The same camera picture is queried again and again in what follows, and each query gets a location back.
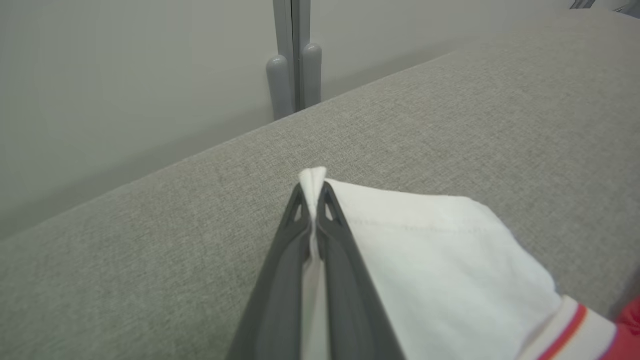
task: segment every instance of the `gray fabric surface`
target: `gray fabric surface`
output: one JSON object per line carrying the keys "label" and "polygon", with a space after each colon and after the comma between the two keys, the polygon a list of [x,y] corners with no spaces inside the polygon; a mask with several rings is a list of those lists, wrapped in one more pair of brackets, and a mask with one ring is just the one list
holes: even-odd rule
{"label": "gray fabric surface", "polygon": [[324,102],[0,243],[3,359],[221,359],[305,167],[471,197],[559,291],[640,292],[640,20],[574,10]]}

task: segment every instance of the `red fabric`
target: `red fabric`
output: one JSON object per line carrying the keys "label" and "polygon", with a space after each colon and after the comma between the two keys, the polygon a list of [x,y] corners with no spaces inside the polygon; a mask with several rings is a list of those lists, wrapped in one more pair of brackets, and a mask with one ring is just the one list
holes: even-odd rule
{"label": "red fabric", "polygon": [[616,337],[600,360],[640,359],[640,297],[624,308],[616,326]]}
{"label": "red fabric", "polygon": [[562,350],[562,348],[571,340],[573,335],[578,329],[580,329],[580,325],[584,321],[584,318],[587,316],[587,308],[582,304],[578,304],[578,310],[575,312],[573,319],[569,323],[569,326],[563,331],[563,333],[556,339],[553,345],[545,351],[542,356],[538,358],[538,360],[551,360],[553,359],[557,353]]}

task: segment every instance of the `red stripe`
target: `red stripe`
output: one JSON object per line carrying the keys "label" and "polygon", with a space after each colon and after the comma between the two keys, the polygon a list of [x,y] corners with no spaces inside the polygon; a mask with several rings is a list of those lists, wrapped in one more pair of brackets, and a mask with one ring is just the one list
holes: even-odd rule
{"label": "red stripe", "polygon": [[573,319],[569,323],[569,326],[563,331],[563,333],[556,339],[553,345],[545,351],[542,356],[538,358],[538,360],[551,360],[553,359],[560,350],[571,340],[573,335],[580,329],[580,325],[584,322],[585,317],[587,317],[587,308],[582,304],[578,304],[578,310],[575,312]]}

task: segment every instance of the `red and white striped cuff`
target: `red and white striped cuff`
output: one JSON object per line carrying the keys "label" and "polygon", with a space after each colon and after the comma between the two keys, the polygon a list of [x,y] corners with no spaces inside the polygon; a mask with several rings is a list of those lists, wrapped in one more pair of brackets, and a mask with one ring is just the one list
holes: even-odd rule
{"label": "red and white striped cuff", "polygon": [[615,337],[613,323],[565,296],[560,310],[518,360],[598,360]]}

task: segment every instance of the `red cloth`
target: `red cloth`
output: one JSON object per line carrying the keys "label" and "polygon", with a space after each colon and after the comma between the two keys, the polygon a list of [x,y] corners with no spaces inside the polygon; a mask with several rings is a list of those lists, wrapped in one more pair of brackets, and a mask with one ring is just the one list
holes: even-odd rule
{"label": "red cloth", "polygon": [[640,359],[640,297],[627,305],[616,320],[616,337],[600,360]]}

